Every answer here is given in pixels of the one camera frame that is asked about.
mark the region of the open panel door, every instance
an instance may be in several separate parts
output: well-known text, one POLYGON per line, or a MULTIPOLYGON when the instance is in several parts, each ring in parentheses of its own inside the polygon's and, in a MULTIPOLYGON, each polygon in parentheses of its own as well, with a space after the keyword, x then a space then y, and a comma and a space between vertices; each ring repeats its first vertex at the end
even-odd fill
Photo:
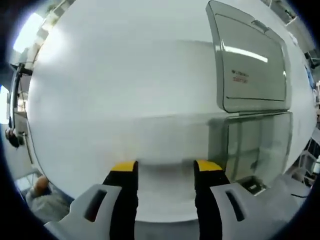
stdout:
POLYGON ((217 103, 228 113, 288 110, 290 62, 282 38, 251 15, 210 1, 217 103))

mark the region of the person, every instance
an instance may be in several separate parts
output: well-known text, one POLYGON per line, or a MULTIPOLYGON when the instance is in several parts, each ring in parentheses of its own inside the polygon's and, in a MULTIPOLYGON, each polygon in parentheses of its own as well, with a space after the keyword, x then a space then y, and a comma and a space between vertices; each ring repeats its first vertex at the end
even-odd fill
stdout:
POLYGON ((49 180, 43 175, 25 195, 31 212, 44 224, 50 221, 60 221, 70 210, 70 204, 54 186, 51 186, 50 194, 46 194, 48 189, 49 180))
POLYGON ((24 144, 24 139, 21 136, 16 136, 15 130, 10 128, 5 131, 5 138, 10 142, 10 144, 16 149, 24 144))

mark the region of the black cable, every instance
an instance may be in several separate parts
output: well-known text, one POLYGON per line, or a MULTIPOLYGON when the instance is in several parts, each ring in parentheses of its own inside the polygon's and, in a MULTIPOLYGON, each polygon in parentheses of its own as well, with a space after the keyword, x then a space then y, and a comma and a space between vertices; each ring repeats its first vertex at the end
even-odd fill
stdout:
POLYGON ((299 195, 292 194, 292 193, 291 193, 291 196, 294 196, 294 197, 297 197, 297 198, 301 198, 301 199, 306 199, 308 197, 308 196, 299 196, 299 195))

